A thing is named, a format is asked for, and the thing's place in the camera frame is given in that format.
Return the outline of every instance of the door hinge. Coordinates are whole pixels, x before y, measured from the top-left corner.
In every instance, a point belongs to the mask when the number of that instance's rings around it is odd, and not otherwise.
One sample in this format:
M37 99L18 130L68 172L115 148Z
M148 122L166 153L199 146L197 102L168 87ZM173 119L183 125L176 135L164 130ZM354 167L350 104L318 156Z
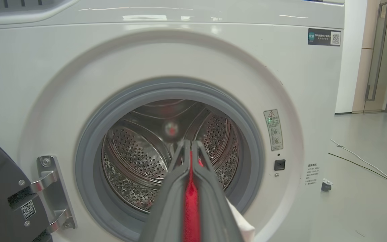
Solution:
M55 156L40 156L37 158L37 170L40 178L30 185L32 192L43 194L43 204L46 210L52 214L47 227L48 233L53 233L60 228L76 228L70 209L71 204L69 203L58 168L58 160Z

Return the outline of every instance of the warning label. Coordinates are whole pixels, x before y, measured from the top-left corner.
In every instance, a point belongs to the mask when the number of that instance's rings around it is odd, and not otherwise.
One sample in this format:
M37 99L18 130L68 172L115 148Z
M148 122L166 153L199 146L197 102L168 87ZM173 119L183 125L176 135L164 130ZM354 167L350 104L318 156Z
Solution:
M270 135L271 150L283 149L282 129L277 109L265 111L264 116L267 121L268 133Z
M309 164L307 168L307 173L305 176L305 182L304 185L313 185L317 183L317 177L319 175L320 167L317 166L316 163Z
M34 204L32 203L32 200L29 201L27 204L23 205L21 207L21 210L25 219L29 219L31 216L33 216L35 214L35 208Z

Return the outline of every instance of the washing machine top panel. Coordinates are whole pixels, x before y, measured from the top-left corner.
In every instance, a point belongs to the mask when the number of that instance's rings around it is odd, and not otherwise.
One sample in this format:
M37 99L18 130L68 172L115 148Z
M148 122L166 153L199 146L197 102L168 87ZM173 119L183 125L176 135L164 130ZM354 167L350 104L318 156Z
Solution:
M54 0L0 4L0 29L88 23L248 23L342 29L344 0Z

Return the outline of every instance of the black sticker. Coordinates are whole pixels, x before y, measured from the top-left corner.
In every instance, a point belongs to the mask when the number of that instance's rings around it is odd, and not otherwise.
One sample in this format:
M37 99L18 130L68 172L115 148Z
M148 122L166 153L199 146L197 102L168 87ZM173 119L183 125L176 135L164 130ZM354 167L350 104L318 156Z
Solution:
M25 219L29 219L31 216L35 214L35 208L34 208L34 204L32 203L32 200L29 201L27 204L23 205L21 209L22 209L23 217L25 217Z
M286 160L274 161L274 170L284 170L285 164L286 164Z
M308 29L308 44L340 46L341 31L329 29Z

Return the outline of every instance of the washing machine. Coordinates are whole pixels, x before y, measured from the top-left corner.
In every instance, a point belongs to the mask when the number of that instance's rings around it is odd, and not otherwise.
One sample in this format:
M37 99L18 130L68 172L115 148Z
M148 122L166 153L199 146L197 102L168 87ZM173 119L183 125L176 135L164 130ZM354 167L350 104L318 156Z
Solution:
M199 140L257 242L310 241L344 0L0 0L0 241L137 241Z

